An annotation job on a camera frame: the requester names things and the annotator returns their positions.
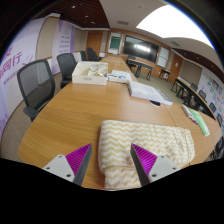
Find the desk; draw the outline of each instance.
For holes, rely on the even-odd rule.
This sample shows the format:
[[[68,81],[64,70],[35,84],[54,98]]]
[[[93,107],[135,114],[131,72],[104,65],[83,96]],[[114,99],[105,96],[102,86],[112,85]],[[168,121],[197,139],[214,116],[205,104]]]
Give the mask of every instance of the desk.
[[[207,105],[207,103],[205,102],[205,100],[200,95],[198,95],[198,93],[195,90],[193,90],[190,86],[188,86],[187,84],[185,84],[183,81],[181,81],[178,78],[175,79],[173,86],[175,85],[175,83],[179,83],[181,86],[183,86],[184,89],[187,90],[188,93],[190,93],[191,95],[193,95],[194,96],[194,99],[197,102],[199,102],[199,104],[204,108],[205,113],[209,117],[211,117],[211,118],[213,118],[213,119],[215,119],[217,121],[216,116],[212,112],[211,108]]]
[[[109,73],[113,69],[129,70],[120,58],[108,57],[102,62],[108,63]],[[130,70],[129,73],[133,81],[137,81]],[[98,165],[102,121],[111,119],[188,128],[194,135],[196,157],[191,163],[194,164],[205,160],[221,136],[218,122],[206,115],[203,118],[206,118],[211,132],[207,137],[186,117],[181,105],[173,103],[171,106],[155,107],[145,99],[131,97],[127,85],[122,83],[108,82],[105,86],[69,83],[30,125],[18,155],[25,163],[43,168],[56,155],[67,155],[92,143],[92,157],[82,186],[104,189],[105,177]]]
[[[138,69],[137,69],[137,71],[136,71],[136,73],[135,73],[135,76],[136,76],[137,78],[140,77],[140,72],[141,72],[141,68],[142,68],[142,67],[143,67],[143,68],[147,68],[147,69],[149,69],[149,73],[147,74],[146,79],[147,79],[148,81],[150,80],[150,77],[151,77],[151,75],[152,75],[152,69],[153,69],[153,66],[151,66],[151,65],[147,65],[147,64],[145,64],[145,63],[143,63],[143,62],[141,62],[141,61],[137,61],[137,60],[133,60],[133,59],[129,59],[129,58],[128,58],[127,62],[128,62],[128,61],[130,61],[132,64],[138,66]]]
[[[160,75],[159,75],[159,78],[162,76],[163,73],[167,73],[168,75],[170,74],[169,71],[165,70],[165,69],[162,69],[161,72],[160,72]]]

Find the white box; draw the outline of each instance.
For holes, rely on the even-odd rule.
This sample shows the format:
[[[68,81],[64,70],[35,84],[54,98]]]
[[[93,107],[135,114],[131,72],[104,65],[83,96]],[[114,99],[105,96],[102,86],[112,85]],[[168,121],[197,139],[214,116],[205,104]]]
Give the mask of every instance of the white box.
[[[92,65],[96,65],[95,74],[97,75],[90,75],[91,73],[90,66]],[[104,75],[105,75],[104,77],[98,76],[100,74],[100,71],[104,71]],[[107,73],[108,73],[108,63],[80,61],[77,63],[76,68],[74,72],[72,73],[72,83],[106,85]]]

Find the banner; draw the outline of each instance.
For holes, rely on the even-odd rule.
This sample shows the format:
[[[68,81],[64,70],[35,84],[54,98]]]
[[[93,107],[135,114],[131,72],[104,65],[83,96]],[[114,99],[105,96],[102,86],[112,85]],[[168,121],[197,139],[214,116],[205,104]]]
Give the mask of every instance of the banner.
[[[23,100],[17,72],[35,60],[37,40],[44,18],[29,22],[15,37],[0,64],[0,140],[5,125]]]
[[[60,72],[57,56],[63,53],[73,53],[75,43],[75,26],[59,20],[54,34],[52,48],[52,73],[55,75]]]
[[[206,94],[208,106],[213,103],[216,107],[215,116],[221,115],[223,123],[221,126],[224,135],[224,89],[220,79],[206,68],[202,69],[201,78],[198,84],[198,91],[202,90]]]

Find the cardboard box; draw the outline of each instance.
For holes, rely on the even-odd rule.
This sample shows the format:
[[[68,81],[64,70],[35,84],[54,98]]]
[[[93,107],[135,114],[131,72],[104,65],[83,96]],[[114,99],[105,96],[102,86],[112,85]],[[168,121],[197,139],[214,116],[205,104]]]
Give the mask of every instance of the cardboard box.
[[[107,73],[108,63],[80,61],[72,73],[72,83],[106,85]]]

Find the pink purple object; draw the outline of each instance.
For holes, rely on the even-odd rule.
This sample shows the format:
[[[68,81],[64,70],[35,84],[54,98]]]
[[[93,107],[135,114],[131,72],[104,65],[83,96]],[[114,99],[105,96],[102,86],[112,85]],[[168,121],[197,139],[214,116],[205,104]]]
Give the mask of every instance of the pink purple object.
[[[156,162],[157,156],[135,144],[131,144],[131,156],[135,163],[141,185],[145,186],[149,184],[148,175]]]
[[[65,156],[75,174],[75,179],[73,181],[75,184],[82,184],[91,155],[92,144],[88,144]]]
[[[142,167],[146,173],[149,175],[150,170],[152,169],[154,163],[156,162],[157,156],[146,149],[133,144],[133,147],[138,155],[138,158],[141,161]]]

